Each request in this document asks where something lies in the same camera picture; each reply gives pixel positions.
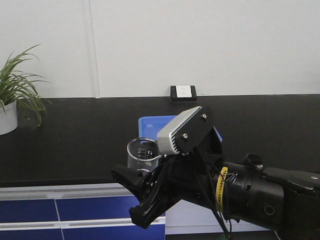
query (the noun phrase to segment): yellow label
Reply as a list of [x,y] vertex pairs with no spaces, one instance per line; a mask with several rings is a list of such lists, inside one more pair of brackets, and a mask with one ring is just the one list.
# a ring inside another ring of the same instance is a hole
[[225,186],[225,179],[228,173],[228,168],[224,166],[221,169],[221,172],[219,174],[218,181],[216,183],[216,189],[215,189],[215,197],[217,201],[217,207],[219,211],[223,211],[223,196],[224,196],[224,186]]

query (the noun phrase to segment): black countertop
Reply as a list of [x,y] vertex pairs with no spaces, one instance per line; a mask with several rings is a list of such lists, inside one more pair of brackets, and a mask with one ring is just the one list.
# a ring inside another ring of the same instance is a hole
[[177,115],[209,106],[223,137],[225,159],[262,155],[264,165],[320,170],[320,95],[200,96],[197,102],[168,97],[52,98],[41,127],[19,118],[0,135],[0,187],[112,183],[110,169],[127,164],[127,143],[138,119]]

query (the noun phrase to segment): blue cabinet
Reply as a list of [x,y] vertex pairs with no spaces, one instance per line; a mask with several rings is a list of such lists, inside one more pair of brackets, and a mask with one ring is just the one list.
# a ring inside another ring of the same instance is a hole
[[131,223],[138,204],[132,195],[0,200],[0,240],[164,240],[164,217],[148,229]]
[[63,229],[64,240],[164,240],[165,225]]
[[61,229],[0,231],[1,240],[63,240]]
[[61,221],[130,218],[129,208],[139,201],[134,196],[57,199]]
[[53,199],[0,201],[0,213],[0,223],[58,221]]

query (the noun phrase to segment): electrical socket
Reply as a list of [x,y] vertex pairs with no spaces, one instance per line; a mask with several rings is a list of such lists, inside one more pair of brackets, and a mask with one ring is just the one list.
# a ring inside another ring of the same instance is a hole
[[175,89],[177,98],[192,98],[190,85],[177,85]]
[[197,101],[196,87],[194,85],[170,86],[170,99],[172,102]]

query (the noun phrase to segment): floor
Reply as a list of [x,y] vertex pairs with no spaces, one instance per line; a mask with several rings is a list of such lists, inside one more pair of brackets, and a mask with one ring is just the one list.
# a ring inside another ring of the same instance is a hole
[[[222,233],[166,235],[165,240],[219,240]],[[273,231],[233,232],[232,240],[278,240]]]

